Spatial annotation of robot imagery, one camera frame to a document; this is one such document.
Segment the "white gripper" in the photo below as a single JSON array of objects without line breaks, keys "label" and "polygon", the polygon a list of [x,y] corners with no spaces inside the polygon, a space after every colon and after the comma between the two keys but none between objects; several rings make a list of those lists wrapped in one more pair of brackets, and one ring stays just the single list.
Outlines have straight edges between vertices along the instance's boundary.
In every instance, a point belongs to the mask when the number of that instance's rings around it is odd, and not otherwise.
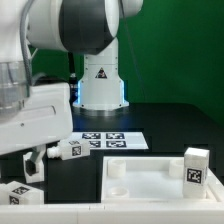
[{"label": "white gripper", "polygon": [[71,135],[70,87],[67,83],[31,88],[31,96],[15,115],[0,115],[0,155],[32,148],[25,160],[29,176],[41,171],[47,143]]}]

